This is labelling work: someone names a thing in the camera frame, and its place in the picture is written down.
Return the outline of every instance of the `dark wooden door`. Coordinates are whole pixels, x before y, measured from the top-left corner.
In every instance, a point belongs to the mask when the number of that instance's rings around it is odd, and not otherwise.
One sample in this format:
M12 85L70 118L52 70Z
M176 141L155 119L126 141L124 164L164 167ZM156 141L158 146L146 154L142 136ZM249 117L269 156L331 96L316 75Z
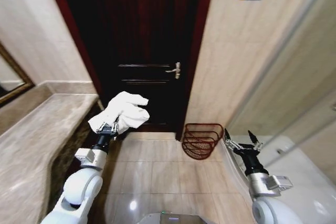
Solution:
M209 0L57 2L102 102L140 94L149 99L143 130L181 131ZM166 72L177 62L179 79Z

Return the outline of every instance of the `silver metal joint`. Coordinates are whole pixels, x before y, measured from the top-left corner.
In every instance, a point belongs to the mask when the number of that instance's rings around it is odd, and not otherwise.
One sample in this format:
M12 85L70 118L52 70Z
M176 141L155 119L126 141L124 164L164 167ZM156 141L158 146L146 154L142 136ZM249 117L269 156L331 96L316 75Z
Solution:
M247 176L251 198L261 196L278 197L281 192L293 187L285 176L269 176L266 173L252 173Z

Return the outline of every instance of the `grout line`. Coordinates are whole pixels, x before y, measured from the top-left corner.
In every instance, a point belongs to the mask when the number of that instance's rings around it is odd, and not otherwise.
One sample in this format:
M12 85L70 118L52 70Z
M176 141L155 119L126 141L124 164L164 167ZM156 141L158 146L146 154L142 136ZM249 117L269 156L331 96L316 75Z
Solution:
M8 134L11 133L11 131L13 131L13 128L19 124L20 122L22 122L26 117L28 117L30 114L32 114L33 112L35 112L35 110L39 109L44 103L46 103L49 99L51 99L51 97L53 97L54 94L52 94L51 96L49 96L45 101L43 101L39 106L37 106L36 108L34 108L32 111L30 111L28 114L26 114L23 118L21 118L19 121L17 121L15 124L13 124L7 131L5 131L2 135L0 135L0 137L6 136Z

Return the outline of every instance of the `red wire basket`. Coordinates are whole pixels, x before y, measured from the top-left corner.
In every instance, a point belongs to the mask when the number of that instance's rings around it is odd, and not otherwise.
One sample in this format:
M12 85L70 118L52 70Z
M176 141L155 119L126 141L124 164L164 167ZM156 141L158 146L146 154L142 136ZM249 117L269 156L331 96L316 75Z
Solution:
M188 123L185 125L182 148L193 159L206 159L223 134L224 129L218 123Z

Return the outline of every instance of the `beige floor tile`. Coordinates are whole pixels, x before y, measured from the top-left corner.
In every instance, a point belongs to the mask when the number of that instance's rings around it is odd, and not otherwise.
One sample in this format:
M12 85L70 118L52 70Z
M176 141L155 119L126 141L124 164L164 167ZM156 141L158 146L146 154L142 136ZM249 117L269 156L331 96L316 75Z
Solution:
M210 157L208 157L207 159L205 159L205 161L214 161L214 162L222 162L223 161L223 155L221 152L221 143L218 143L216 145L216 147L214 148L214 150L212 151Z
M113 223L135 224L150 213L149 205L149 194L119 194Z
M213 194L219 224L253 224L250 208L240 194Z
M118 161L139 161L142 142L141 140L122 141Z
M121 192L126 162L111 162L107 160L102 174L103 185L101 193L118 194Z
M218 223L218 216L211 194L182 194L183 213L200 215Z
M122 141L111 141L109 146L109 154L107 155L107 161L117 161Z
M206 176L212 193L238 192L222 163L204 162L203 165L206 170Z
M174 132L130 132L126 140L175 140Z
M177 162L178 141L156 140L154 141L154 161Z
M117 197L116 194L99 194L90 209L88 224L113 223Z
M152 162L155 161L155 140L141 140L141 149L139 153L139 161Z
M151 193L178 194L180 179L177 162L154 162Z
M150 212L182 213L181 194L151 194Z
M210 193L203 163L179 162L181 193Z
M151 182L151 162L127 162L121 192L134 194L150 193Z

